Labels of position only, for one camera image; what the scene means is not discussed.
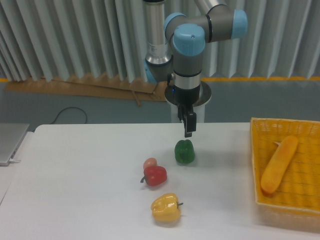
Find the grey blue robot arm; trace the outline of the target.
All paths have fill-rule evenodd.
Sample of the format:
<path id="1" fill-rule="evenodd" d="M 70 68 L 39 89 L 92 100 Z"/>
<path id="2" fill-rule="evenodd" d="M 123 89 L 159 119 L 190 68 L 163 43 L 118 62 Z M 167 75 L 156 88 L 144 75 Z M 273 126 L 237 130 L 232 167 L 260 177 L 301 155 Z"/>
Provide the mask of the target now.
<path id="1" fill-rule="evenodd" d="M 200 16 L 174 12 L 165 16 L 163 0 L 145 0 L 147 54 L 146 75 L 167 82 L 165 99 L 183 123 L 184 136 L 197 128 L 194 107 L 206 104 L 211 90 L 202 83 L 206 44 L 242 38 L 248 31 L 248 17 L 242 9 L 230 9 L 223 0 L 197 0 Z"/>

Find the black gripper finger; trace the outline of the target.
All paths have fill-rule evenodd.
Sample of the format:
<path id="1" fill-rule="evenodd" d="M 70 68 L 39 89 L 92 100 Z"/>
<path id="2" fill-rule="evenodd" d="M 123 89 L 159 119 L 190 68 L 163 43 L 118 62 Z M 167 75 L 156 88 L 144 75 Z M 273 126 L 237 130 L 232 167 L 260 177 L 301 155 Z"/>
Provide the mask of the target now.
<path id="1" fill-rule="evenodd" d="M 193 132 L 196 131 L 196 113 L 195 112 L 187 113 L 185 115 L 184 130 L 185 130 L 185 133 L 184 133 L 185 138 L 190 138 Z"/>
<path id="2" fill-rule="evenodd" d="M 179 104 L 177 107 L 177 117 L 182 123 L 186 121 L 186 108 L 185 105 Z"/>

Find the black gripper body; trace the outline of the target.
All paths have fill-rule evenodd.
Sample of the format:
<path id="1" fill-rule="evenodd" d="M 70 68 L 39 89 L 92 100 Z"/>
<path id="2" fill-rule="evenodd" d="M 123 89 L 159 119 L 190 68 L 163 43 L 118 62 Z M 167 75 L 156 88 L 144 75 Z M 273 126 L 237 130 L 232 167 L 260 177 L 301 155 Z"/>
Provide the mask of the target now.
<path id="1" fill-rule="evenodd" d="M 173 86 L 173 99 L 175 102 L 181 105 L 193 105 L 200 98 L 200 86 L 198 85 L 192 89 L 179 88 L 176 85 Z"/>

